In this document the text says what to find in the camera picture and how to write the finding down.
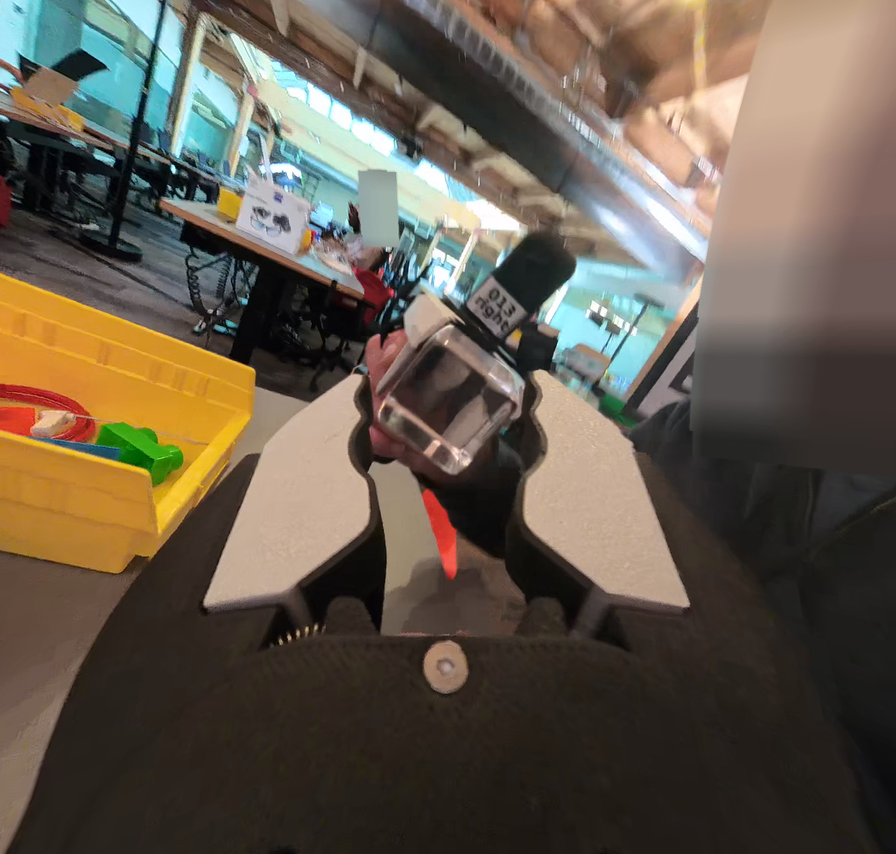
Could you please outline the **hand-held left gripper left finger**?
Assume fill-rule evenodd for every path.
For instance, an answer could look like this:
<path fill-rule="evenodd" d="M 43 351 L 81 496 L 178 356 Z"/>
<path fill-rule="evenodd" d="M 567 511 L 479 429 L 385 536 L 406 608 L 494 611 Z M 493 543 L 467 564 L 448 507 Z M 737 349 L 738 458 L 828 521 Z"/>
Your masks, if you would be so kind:
<path fill-rule="evenodd" d="M 352 374 L 291 417 L 263 446 L 203 606 L 318 614 L 323 580 L 379 522 L 368 378 Z"/>

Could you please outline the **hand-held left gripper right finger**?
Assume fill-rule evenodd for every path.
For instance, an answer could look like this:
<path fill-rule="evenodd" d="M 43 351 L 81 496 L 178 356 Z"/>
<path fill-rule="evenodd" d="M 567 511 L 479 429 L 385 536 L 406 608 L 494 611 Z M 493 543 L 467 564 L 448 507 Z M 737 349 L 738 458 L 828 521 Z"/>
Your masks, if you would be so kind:
<path fill-rule="evenodd" d="M 526 466 L 512 512 L 512 577 L 578 615 L 588 599 L 680 614 L 690 601 L 631 442 L 546 371 L 526 392 Z"/>

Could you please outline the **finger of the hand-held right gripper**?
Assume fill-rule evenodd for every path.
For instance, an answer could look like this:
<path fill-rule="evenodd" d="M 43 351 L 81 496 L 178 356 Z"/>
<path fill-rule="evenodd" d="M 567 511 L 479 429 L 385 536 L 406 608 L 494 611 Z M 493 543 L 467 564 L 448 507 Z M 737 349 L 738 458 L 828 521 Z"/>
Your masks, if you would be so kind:
<path fill-rule="evenodd" d="M 462 329 L 461 317 L 454 306 L 432 292 L 418 293 L 404 312 L 404 332 L 411 352 L 420 350 L 445 328 Z"/>

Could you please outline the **clear acrylic cube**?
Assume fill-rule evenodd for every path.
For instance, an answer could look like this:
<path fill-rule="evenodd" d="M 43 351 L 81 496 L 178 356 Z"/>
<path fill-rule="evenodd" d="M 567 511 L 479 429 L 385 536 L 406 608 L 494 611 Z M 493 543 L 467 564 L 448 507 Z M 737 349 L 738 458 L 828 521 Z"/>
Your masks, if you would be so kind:
<path fill-rule="evenodd" d="M 432 468 L 463 474 L 521 415 L 525 382 L 465 328 L 409 337 L 376 388 L 376 424 Z"/>

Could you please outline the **person's right hand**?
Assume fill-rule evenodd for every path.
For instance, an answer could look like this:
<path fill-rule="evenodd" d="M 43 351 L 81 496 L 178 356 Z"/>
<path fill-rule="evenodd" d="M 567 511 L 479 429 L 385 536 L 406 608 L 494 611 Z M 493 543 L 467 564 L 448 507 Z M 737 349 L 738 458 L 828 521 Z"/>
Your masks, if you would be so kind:
<path fill-rule="evenodd" d="M 419 453 L 392 437 L 377 419 L 382 401 L 377 393 L 378 386 L 407 343 L 406 332 L 396 330 L 386 338 L 382 338 L 380 335 L 373 336 L 365 346 L 365 363 L 374 404 L 374 421 L 369 428 L 369 436 L 375 457 L 380 460 L 397 461 L 418 477 L 426 477 L 434 481 L 431 465 Z"/>

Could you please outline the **wooden work table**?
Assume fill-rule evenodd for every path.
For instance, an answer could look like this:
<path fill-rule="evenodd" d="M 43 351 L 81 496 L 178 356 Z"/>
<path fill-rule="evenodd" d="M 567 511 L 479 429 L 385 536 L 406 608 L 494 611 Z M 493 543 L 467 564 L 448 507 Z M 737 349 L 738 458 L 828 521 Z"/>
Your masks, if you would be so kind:
<path fill-rule="evenodd" d="M 231 346 L 231 360 L 244 365 L 251 362 L 254 351 L 262 345 L 270 329 L 289 281 L 300 278 L 303 285 L 322 288 L 327 297 L 343 296 L 354 301 L 358 326 L 363 323 L 364 312 L 374 307 L 353 274 L 336 274 L 316 257 L 285 255 L 239 231 L 233 222 L 226 222 L 212 204 L 162 199 L 160 208 L 181 220 L 185 229 L 190 229 L 189 233 L 182 233 L 182 242 L 191 245 L 203 239 L 214 245 L 212 253 L 227 254 L 258 269 Z"/>

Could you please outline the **green toy block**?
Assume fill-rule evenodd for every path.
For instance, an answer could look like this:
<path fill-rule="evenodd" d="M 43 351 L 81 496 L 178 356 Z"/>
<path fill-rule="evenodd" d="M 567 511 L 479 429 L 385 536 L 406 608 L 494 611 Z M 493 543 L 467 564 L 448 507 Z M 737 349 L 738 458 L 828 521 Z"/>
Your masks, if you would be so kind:
<path fill-rule="evenodd" d="M 95 444 L 117 449 L 118 461 L 146 471 L 153 487 L 162 485 L 185 464 L 177 445 L 162 444 L 154 430 L 128 423 L 103 424 Z"/>

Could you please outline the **white printed cardboard box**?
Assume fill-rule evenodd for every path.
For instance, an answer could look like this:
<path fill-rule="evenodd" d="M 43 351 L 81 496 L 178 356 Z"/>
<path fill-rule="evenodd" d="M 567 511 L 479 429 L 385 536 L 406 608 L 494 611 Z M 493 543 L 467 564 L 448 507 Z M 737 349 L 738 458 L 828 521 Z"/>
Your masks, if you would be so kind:
<path fill-rule="evenodd" d="M 302 249 L 311 205 L 278 185 L 251 177 L 235 223 L 239 233 L 286 256 Z"/>

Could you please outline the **yellow plastic bin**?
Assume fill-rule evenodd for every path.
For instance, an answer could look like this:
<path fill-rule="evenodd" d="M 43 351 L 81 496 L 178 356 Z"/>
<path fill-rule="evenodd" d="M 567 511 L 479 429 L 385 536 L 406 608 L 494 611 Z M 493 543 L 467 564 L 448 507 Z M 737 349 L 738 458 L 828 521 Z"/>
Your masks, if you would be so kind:
<path fill-rule="evenodd" d="M 120 573 L 153 557 L 227 468 L 254 407 L 253 368 L 2 276 L 2 384 L 77 402 L 178 446 L 148 471 L 2 431 L 2 550 Z"/>

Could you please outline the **blue flat piece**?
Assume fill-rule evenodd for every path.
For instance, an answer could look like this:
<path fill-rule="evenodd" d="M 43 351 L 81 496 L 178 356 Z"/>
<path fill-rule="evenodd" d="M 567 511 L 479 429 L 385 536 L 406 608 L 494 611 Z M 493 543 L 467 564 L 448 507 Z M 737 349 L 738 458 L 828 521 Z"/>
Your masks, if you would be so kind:
<path fill-rule="evenodd" d="M 53 445 L 70 453 L 102 458 L 113 462 L 121 461 L 121 449 L 120 447 L 113 445 L 98 445 L 87 442 L 40 437 L 30 437 L 29 440 L 39 444 Z"/>

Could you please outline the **black pole stand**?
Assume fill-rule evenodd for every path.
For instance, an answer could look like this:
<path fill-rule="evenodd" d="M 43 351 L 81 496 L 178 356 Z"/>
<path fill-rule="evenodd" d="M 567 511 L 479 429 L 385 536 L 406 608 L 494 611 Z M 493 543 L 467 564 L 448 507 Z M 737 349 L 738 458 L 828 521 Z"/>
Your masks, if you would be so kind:
<path fill-rule="evenodd" d="M 130 182 L 140 146 L 141 129 L 145 121 L 155 67 L 158 61 L 168 1 L 169 0 L 160 1 L 158 17 L 151 39 L 150 53 L 140 86 L 137 114 L 131 123 L 127 150 L 124 157 L 120 160 L 109 229 L 106 233 L 101 233 L 100 231 L 82 232 L 78 238 L 78 243 L 84 245 L 84 247 L 95 255 L 110 258 L 124 264 L 136 264 L 142 260 L 142 251 L 140 247 L 125 240 L 122 237 L 121 231 L 125 220 L 126 202 L 130 189 Z"/>

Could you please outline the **metal ceiling duct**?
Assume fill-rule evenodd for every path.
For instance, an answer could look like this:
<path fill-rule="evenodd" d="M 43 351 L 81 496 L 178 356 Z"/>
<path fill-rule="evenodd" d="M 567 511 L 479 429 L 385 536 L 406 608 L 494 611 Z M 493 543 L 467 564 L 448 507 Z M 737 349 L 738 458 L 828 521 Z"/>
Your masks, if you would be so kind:
<path fill-rule="evenodd" d="M 709 236 L 446 0 L 380 0 L 385 61 L 655 272 L 705 262 Z"/>

